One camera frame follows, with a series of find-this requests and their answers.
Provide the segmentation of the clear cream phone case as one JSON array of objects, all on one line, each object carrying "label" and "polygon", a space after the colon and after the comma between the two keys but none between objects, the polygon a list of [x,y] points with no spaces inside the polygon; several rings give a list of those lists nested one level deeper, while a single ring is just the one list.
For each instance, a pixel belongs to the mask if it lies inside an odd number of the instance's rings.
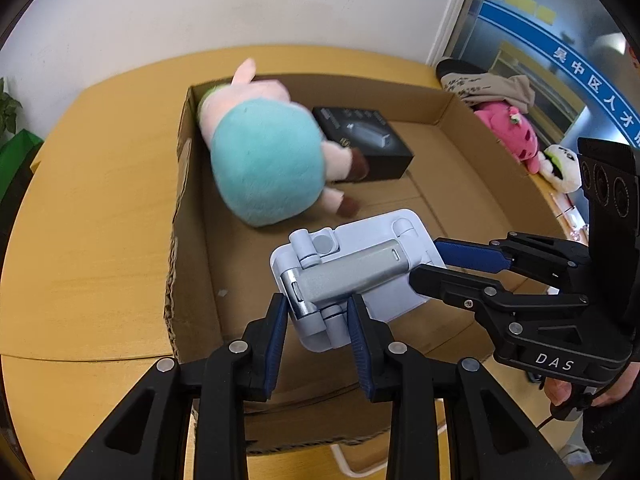
[{"label": "clear cream phone case", "polygon": [[[437,426],[439,452],[439,478],[450,478],[447,425]],[[347,477],[364,479],[386,471],[387,454],[390,447],[390,432],[385,431],[374,438],[358,443],[334,443],[330,450],[338,469]]]}]

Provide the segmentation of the yellow sticky notes row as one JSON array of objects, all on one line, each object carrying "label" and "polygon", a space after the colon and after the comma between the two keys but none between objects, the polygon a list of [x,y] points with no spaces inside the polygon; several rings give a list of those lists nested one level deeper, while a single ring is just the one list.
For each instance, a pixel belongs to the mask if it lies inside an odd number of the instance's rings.
[{"label": "yellow sticky notes row", "polygon": [[513,6],[518,10],[524,12],[526,15],[534,16],[537,20],[544,22],[547,25],[553,25],[556,13],[548,8],[548,6],[543,6],[539,4],[535,0],[497,0],[506,4],[507,6]]}]

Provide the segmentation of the open cardboard box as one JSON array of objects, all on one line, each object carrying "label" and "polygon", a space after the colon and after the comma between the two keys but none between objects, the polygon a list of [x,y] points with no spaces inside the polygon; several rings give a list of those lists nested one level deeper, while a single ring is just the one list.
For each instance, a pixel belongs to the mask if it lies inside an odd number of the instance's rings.
[{"label": "open cardboard box", "polygon": [[[345,186],[358,200],[361,218],[410,209],[434,237],[483,244],[511,232],[564,236],[537,181],[453,94],[335,75],[289,74],[283,83],[296,102],[309,107],[377,110],[412,151],[402,177]],[[206,358],[265,314],[276,291],[269,258],[291,232],[340,224],[319,206],[259,229],[235,218],[217,191],[196,125],[201,94],[201,87],[186,90],[176,111],[178,192],[165,320],[182,362]],[[246,440],[255,455],[357,444],[389,426],[390,407],[366,399],[352,352],[311,352],[294,330],[286,334],[270,400],[245,407]]]}]

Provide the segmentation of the white folding phone stand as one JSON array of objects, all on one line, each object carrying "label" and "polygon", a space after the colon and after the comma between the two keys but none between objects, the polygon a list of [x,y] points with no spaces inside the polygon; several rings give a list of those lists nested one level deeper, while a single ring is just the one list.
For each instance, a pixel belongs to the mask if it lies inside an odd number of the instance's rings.
[{"label": "white folding phone stand", "polygon": [[316,353],[350,344],[347,300],[362,296],[371,318],[390,322],[422,306],[409,285],[420,264],[445,263],[419,216],[410,209],[316,232],[299,229],[270,256],[280,292],[288,297],[300,343]]}]

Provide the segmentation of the pink strawberry bear plush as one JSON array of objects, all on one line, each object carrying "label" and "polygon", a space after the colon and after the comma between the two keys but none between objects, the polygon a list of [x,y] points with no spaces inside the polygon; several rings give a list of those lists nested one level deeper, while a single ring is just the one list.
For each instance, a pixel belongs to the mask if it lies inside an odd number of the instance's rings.
[{"label": "pink strawberry bear plush", "polygon": [[474,115],[530,174],[540,169],[536,132],[520,110],[507,102],[480,104]]}]

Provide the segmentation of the green table cloth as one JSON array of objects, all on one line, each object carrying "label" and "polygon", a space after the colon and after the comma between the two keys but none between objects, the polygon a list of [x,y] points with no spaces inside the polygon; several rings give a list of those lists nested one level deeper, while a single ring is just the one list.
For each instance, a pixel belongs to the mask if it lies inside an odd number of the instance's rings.
[{"label": "green table cloth", "polygon": [[23,129],[1,147],[0,159],[0,197],[6,192],[21,166],[29,166],[40,150],[43,140],[35,133]]}]

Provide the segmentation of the white panda plush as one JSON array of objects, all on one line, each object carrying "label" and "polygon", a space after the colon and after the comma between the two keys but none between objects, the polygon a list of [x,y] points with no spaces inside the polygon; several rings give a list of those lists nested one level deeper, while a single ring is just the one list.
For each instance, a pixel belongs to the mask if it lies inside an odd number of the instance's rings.
[{"label": "white panda plush", "polygon": [[563,194],[574,193],[582,186],[576,153],[560,144],[551,144],[538,153],[539,173],[551,186]]}]

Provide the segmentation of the pink pig plush teal dress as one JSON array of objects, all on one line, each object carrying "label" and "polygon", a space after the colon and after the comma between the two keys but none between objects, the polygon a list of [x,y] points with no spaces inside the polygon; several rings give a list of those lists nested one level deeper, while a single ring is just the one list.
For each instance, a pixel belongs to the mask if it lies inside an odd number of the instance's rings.
[{"label": "pink pig plush teal dress", "polygon": [[256,73],[248,58],[228,84],[207,90],[198,102],[198,126],[224,203],[254,228],[313,206],[355,217],[358,200],[333,185],[367,177],[367,159],[358,148],[328,140],[282,82],[258,80]]}]

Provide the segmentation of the pink pen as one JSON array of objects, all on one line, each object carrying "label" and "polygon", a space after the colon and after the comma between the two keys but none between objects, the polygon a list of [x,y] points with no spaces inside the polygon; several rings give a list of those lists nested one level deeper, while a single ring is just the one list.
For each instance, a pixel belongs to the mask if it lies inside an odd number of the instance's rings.
[{"label": "pink pen", "polygon": [[586,222],[577,207],[573,204],[570,196],[552,191],[550,197],[555,207],[558,208],[556,218],[561,221],[562,225],[576,235],[582,232],[586,226]]}]

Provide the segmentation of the small black product box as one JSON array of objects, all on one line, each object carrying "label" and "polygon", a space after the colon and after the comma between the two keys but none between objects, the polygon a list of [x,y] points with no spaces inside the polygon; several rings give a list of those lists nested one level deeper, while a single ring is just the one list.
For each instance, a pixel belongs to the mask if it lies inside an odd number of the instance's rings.
[{"label": "small black product box", "polygon": [[413,152],[378,110],[317,106],[312,114],[326,138],[343,148],[358,148],[367,159],[366,181],[400,179]]}]

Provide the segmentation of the potted green plant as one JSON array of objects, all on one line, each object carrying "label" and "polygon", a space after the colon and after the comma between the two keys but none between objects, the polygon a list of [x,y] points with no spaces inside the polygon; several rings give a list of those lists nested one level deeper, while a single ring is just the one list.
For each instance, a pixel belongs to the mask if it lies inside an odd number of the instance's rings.
[{"label": "potted green plant", "polygon": [[0,78],[0,131],[1,133],[16,133],[17,111],[22,104],[14,99],[6,90],[4,78]]}]

